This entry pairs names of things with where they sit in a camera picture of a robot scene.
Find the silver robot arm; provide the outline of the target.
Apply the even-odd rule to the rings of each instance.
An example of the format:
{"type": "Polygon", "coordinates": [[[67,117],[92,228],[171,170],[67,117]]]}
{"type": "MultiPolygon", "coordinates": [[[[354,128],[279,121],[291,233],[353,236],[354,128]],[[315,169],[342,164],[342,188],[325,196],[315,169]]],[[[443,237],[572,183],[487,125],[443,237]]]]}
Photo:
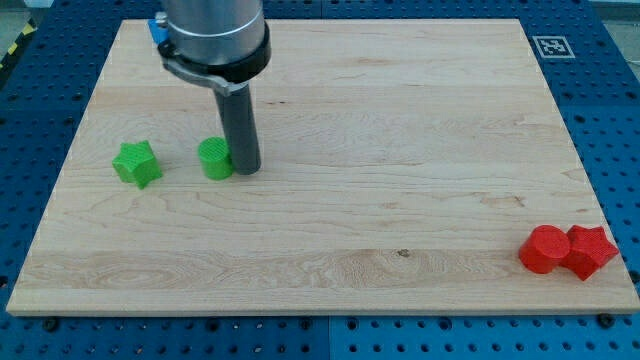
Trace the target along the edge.
{"type": "Polygon", "coordinates": [[[271,59],[261,0],[162,0],[162,65],[179,79],[229,96],[271,59]]]}

